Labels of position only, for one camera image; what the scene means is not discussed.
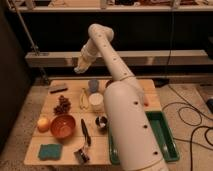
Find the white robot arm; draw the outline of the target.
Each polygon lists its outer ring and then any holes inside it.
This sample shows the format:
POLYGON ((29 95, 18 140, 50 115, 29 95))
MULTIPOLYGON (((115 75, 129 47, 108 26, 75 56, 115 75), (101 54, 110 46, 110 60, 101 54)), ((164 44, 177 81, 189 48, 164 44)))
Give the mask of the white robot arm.
POLYGON ((110 132, 125 171, 169 171, 145 114, 148 100, 139 81, 111 46, 114 32, 100 24, 88 28, 74 71, 84 73, 100 53, 113 78, 104 92, 110 132))

